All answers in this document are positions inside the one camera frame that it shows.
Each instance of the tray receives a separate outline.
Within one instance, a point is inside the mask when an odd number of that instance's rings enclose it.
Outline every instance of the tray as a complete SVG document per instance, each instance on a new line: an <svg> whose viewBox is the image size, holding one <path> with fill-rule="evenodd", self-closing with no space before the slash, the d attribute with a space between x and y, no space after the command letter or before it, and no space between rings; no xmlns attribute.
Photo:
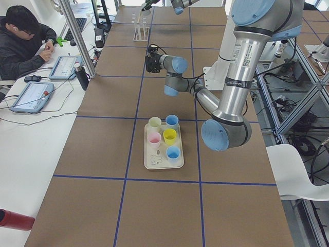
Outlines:
<svg viewBox="0 0 329 247"><path fill-rule="evenodd" d="M167 129L167 125L165 122L161 124L161 129L159 133L162 136L160 146L157 149L154 149L150 146L148 142L148 133L149 133L149 124L145 125L144 128L144 165L147 169L172 169L172 168L180 168L184 165L184 155L183 148L181 143L181 135L180 135L180 126L177 125L177 137L173 146L177 146L180 148L180 157L175 163L169 162L166 156L166 150L169 147L165 141L163 140L163 131Z"/></svg>

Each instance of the computer mouse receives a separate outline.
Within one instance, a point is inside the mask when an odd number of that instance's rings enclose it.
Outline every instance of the computer mouse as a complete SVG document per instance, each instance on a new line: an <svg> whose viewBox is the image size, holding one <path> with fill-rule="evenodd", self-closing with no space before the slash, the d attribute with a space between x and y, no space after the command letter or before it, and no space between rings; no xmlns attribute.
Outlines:
<svg viewBox="0 0 329 247"><path fill-rule="evenodd" d="M77 44L76 44L76 42L75 42L74 40L71 40L71 41L70 41L70 45L71 45L71 46L76 46Z"/></svg>

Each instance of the eyeglasses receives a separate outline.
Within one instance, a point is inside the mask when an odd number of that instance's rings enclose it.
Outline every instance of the eyeglasses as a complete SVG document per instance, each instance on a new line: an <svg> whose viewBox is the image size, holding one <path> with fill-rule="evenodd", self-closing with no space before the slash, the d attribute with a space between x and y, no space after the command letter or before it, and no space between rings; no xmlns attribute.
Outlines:
<svg viewBox="0 0 329 247"><path fill-rule="evenodd" d="M27 35L29 35L29 36L31 36L31 35L33 35L34 33L28 33L27 31L24 31L24 30L22 30L24 33L26 33Z"/></svg>

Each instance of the plastic cup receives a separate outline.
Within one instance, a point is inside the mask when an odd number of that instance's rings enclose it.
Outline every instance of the plastic cup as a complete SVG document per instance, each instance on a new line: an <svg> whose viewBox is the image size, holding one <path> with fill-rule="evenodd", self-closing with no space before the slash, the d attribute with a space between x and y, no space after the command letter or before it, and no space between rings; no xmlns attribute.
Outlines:
<svg viewBox="0 0 329 247"><path fill-rule="evenodd" d="M166 117L166 124L168 128L177 130L178 117L176 115L168 115Z"/></svg>
<svg viewBox="0 0 329 247"><path fill-rule="evenodd" d="M161 142L161 135L158 132L152 132L148 134L148 142L152 148L158 148Z"/></svg>
<svg viewBox="0 0 329 247"><path fill-rule="evenodd" d="M176 146L170 146L166 150L166 155L170 163L175 163L180 157L180 149Z"/></svg>
<svg viewBox="0 0 329 247"><path fill-rule="evenodd" d="M163 132L164 142L168 146L174 145L176 137L177 137L177 132L174 129L166 129Z"/></svg>
<svg viewBox="0 0 329 247"><path fill-rule="evenodd" d="M149 126L151 132L159 132L161 128L161 119L158 117L151 117L149 119Z"/></svg>
<svg viewBox="0 0 329 247"><path fill-rule="evenodd" d="M32 229L34 221L35 219L33 217L0 209L0 226L29 231Z"/></svg>

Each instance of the blue cup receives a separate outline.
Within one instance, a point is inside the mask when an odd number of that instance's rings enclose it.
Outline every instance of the blue cup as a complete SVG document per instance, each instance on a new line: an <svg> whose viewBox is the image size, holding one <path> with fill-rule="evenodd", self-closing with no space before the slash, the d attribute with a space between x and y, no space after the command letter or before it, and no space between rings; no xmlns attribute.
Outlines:
<svg viewBox="0 0 329 247"><path fill-rule="evenodd" d="M170 146L166 150L166 155L170 163L175 163L180 157L180 149L176 146Z"/></svg>
<svg viewBox="0 0 329 247"><path fill-rule="evenodd" d="M178 117L176 115L168 115L166 117L166 124L168 128L177 130Z"/></svg>

